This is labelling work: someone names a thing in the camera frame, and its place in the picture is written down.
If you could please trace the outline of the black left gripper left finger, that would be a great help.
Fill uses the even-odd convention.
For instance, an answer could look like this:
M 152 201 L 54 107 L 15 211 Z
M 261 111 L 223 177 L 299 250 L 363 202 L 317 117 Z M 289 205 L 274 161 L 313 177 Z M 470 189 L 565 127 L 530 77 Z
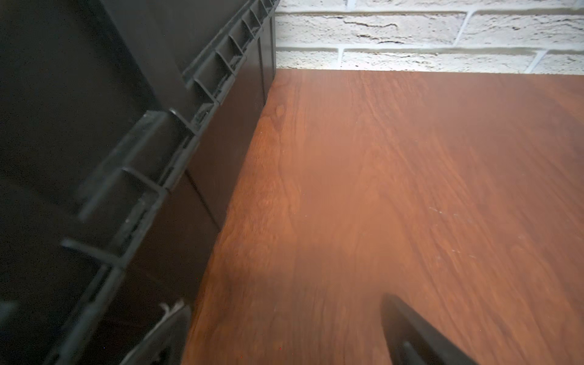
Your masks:
M 120 364 L 181 364 L 192 310 L 183 301 L 172 307 L 161 303 L 164 310 L 161 320 L 123 358 Z

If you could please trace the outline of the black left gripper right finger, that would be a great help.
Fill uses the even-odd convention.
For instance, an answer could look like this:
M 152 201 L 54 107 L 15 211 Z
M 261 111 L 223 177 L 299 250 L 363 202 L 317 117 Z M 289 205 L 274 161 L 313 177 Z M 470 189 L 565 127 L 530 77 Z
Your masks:
M 393 364 L 475 363 L 400 297 L 383 295 L 380 315 Z

